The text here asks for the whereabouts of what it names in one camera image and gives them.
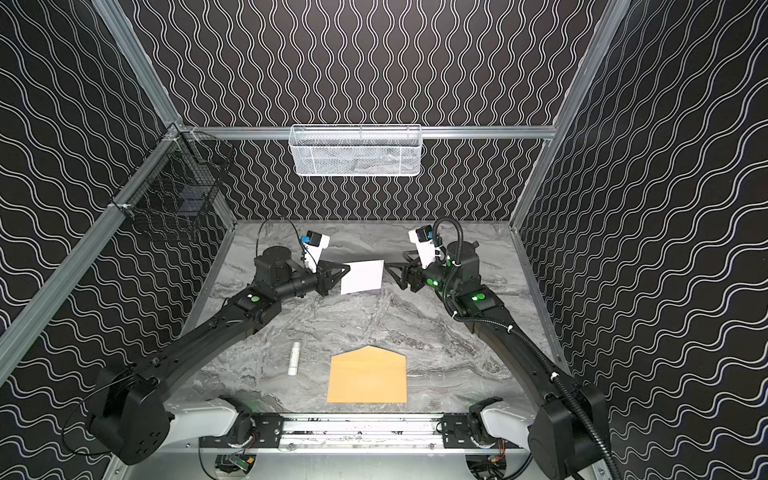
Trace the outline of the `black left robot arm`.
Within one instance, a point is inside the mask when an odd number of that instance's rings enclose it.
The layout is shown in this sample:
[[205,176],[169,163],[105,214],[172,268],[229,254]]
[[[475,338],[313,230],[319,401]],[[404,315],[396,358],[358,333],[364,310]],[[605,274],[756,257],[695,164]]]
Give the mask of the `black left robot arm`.
[[282,303],[310,292],[326,296],[350,272],[326,260],[307,268],[287,247],[273,246],[255,257],[253,281],[209,320],[128,367],[106,367],[86,402],[86,427],[126,465],[182,440],[222,436],[235,445],[252,434],[251,410],[234,399],[175,404],[173,393],[194,373],[232,345],[262,330]]

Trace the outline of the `white paper letter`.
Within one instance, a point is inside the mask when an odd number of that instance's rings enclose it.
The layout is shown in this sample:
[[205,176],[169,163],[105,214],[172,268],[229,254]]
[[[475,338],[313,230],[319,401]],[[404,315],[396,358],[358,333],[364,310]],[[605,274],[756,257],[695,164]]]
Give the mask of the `white paper letter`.
[[384,261],[370,260],[348,263],[349,271],[342,277],[342,295],[379,290],[382,286]]

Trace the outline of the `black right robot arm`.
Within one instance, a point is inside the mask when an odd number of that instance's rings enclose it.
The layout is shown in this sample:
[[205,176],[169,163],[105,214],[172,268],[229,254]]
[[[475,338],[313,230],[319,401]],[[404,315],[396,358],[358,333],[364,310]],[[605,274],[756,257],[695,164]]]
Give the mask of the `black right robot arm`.
[[594,386],[578,383],[556,365],[514,320],[480,274],[478,243],[454,241],[428,266],[411,253],[384,269],[403,289],[431,289],[452,320],[486,343],[522,386],[533,415],[500,397],[473,404],[460,427],[443,427],[453,442],[480,447],[511,443],[528,451],[549,479],[565,479],[602,461],[620,476],[609,440],[607,400]]

